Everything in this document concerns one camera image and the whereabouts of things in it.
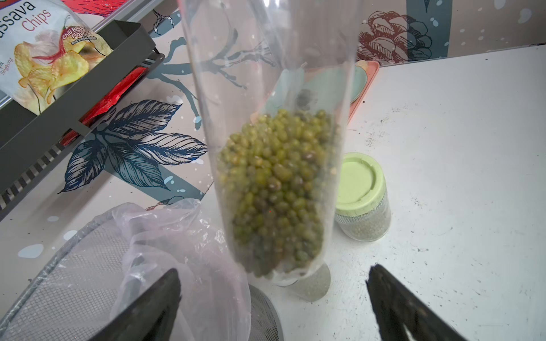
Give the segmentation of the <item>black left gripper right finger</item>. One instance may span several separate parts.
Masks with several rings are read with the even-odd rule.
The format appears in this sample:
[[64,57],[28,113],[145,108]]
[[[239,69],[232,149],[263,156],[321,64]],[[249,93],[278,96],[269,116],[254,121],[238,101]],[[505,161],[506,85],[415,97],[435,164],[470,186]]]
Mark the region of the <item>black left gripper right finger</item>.
[[382,265],[370,268],[366,286],[382,340],[465,341]]

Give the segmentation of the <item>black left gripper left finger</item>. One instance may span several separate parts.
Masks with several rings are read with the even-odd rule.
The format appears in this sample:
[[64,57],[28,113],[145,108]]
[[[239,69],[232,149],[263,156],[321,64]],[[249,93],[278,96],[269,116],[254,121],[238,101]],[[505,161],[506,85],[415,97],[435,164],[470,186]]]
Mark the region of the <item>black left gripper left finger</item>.
[[169,340],[180,300],[179,273],[170,269],[91,341]]

